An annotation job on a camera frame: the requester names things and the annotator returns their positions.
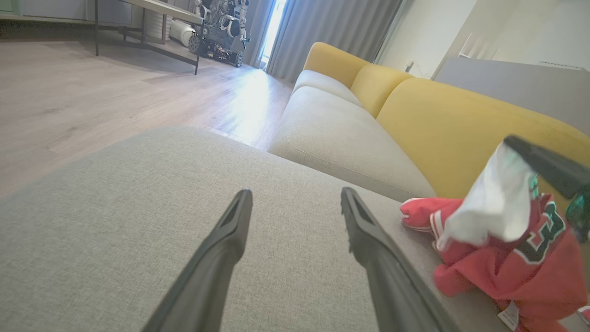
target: red jersey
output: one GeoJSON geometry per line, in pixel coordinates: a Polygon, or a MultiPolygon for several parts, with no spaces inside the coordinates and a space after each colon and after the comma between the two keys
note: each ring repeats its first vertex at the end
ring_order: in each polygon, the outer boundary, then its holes
{"type": "MultiPolygon", "coordinates": [[[[404,203],[404,225],[433,232],[438,237],[444,221],[463,200],[422,198],[404,203]]],[[[501,310],[514,301],[523,331],[566,331],[557,320],[586,304],[582,258],[576,237],[555,206],[553,196],[541,194],[531,201],[529,228],[521,239],[504,243],[491,237],[475,247],[452,241],[439,252],[445,264],[434,281],[445,295],[478,287],[501,310]]]]}

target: white wall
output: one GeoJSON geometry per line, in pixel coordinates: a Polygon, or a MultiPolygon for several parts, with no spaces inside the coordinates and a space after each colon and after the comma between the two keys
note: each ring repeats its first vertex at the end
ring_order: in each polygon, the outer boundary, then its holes
{"type": "Polygon", "coordinates": [[[517,62],[553,14],[559,0],[520,0],[494,46],[492,60],[517,62]]]}
{"type": "Polygon", "coordinates": [[[457,57],[460,51],[471,58],[491,58],[496,40],[521,1],[478,0],[445,58],[457,57]]]}
{"type": "Polygon", "coordinates": [[[590,0],[561,0],[519,62],[547,61],[590,71],[590,0]]]}
{"type": "Polygon", "coordinates": [[[385,45],[379,64],[431,78],[463,26],[476,0],[413,0],[406,6],[396,32],[385,45]]]}

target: number 3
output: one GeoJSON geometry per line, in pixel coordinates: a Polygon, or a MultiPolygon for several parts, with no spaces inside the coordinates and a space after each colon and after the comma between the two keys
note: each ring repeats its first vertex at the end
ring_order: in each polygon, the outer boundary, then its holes
{"type": "Polygon", "coordinates": [[[538,265],[545,260],[549,245],[565,230],[565,222],[557,213],[555,202],[550,202],[543,212],[547,221],[539,229],[539,233],[531,232],[525,241],[514,251],[528,264],[538,265]]]}

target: gray sofa cushion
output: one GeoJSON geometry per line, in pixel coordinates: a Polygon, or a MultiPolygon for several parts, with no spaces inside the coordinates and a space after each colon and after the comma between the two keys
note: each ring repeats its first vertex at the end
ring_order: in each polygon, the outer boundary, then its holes
{"type": "Polygon", "coordinates": [[[268,151],[398,201],[436,196],[369,112],[313,87],[293,93],[268,151]]]}
{"type": "Polygon", "coordinates": [[[304,70],[299,74],[295,86],[293,87],[293,93],[300,87],[311,86],[316,89],[331,93],[337,97],[340,97],[348,102],[355,104],[356,106],[362,107],[363,104],[355,96],[350,89],[348,89],[341,82],[331,78],[330,76],[320,74],[313,70],[304,70]]]}
{"type": "MultiPolygon", "coordinates": [[[[0,201],[0,330],[139,331],[234,194],[248,242],[222,331],[376,331],[348,252],[342,180],[194,128],[141,134],[0,201]]],[[[399,203],[355,187],[464,331],[499,331],[479,292],[441,295],[431,237],[399,203]]]]}

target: wheeled robot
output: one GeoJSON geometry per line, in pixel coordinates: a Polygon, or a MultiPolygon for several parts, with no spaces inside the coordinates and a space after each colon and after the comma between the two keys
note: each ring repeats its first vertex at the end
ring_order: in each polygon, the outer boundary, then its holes
{"type": "Polygon", "coordinates": [[[242,66],[244,52],[230,50],[235,38],[246,49],[246,12],[250,0],[194,0],[192,10],[203,19],[202,38],[198,32],[189,39],[189,50],[201,57],[242,66]]]}

